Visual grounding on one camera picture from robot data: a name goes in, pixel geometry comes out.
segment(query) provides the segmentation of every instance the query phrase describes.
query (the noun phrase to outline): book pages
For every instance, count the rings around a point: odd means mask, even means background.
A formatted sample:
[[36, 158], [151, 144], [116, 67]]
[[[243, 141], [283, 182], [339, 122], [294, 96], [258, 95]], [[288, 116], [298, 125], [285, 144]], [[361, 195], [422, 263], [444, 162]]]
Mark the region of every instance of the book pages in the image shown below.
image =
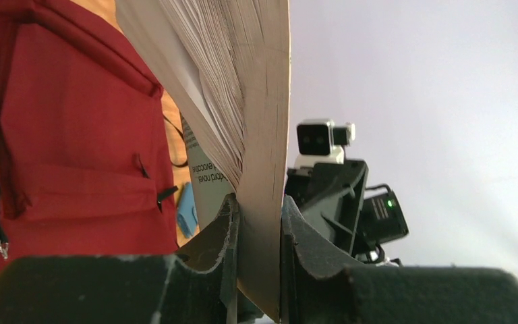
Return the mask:
[[116, 3], [124, 35], [235, 190], [243, 216], [238, 286], [278, 321], [289, 130], [288, 0]]

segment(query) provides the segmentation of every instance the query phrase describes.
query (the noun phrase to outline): orange surface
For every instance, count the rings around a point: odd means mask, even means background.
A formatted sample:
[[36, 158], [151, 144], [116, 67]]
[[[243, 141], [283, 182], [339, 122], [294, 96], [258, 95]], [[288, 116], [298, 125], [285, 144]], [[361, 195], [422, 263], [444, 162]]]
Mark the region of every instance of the orange surface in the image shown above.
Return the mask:
[[[112, 26], [116, 27], [116, 29], [120, 30], [118, 27], [118, 23], [116, 22], [116, 14], [115, 14], [115, 3], [114, 0], [72, 0], [74, 3], [85, 7], [90, 10], [94, 14], [102, 17]], [[179, 111], [177, 110], [177, 106], [167, 94], [164, 94], [162, 98], [162, 112], [174, 125], [176, 125], [179, 129], [181, 129], [181, 122], [179, 120]], [[185, 161], [185, 145], [183, 141], [179, 137], [179, 134], [176, 132], [172, 125], [166, 123], [166, 131], [167, 138], [170, 150], [170, 156], [172, 162], [175, 164], [181, 164]], [[190, 181], [190, 171], [188, 168], [173, 168], [173, 182], [179, 188], [179, 190], [175, 193], [174, 198], [177, 202], [179, 199], [179, 195], [183, 190], [183, 185], [186, 182]], [[185, 238], [179, 227], [176, 226], [177, 232], [177, 242], [180, 246], [184, 245], [189, 241], [189, 239]]]

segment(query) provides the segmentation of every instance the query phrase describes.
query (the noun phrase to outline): small white camera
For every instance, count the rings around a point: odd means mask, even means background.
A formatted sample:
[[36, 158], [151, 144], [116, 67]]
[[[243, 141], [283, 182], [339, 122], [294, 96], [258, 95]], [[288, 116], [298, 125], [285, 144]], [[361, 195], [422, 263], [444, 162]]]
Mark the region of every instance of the small white camera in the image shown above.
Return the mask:
[[315, 163], [344, 164], [344, 147], [355, 138], [353, 124], [336, 127], [331, 119], [307, 119], [297, 125], [299, 156], [295, 168], [312, 167]]

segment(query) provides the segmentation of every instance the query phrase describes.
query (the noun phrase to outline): white backdrop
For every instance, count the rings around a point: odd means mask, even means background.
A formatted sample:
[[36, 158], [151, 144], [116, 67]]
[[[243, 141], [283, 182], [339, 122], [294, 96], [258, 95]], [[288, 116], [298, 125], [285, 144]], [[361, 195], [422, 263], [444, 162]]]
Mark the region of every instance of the white backdrop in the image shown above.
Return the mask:
[[410, 229], [390, 257], [518, 275], [518, 0], [295, 0], [291, 32], [289, 163], [302, 119], [353, 122]]

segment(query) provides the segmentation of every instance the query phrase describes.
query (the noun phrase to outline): black device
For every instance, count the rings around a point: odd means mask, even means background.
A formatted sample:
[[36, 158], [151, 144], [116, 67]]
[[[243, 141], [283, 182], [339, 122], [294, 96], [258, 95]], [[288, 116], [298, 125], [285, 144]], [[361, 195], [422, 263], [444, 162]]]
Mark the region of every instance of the black device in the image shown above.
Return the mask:
[[360, 211], [353, 254], [376, 250], [380, 244], [398, 240], [409, 230], [396, 194], [386, 184], [366, 188], [386, 192], [364, 199]]
[[338, 146], [347, 146], [354, 136], [354, 126], [336, 127], [330, 119], [308, 119], [297, 125], [301, 155], [323, 157]]
[[288, 169], [285, 194], [323, 238], [352, 254], [367, 174], [361, 160]]
[[299, 152], [301, 155], [329, 155], [333, 145], [331, 134], [328, 125], [298, 125]]

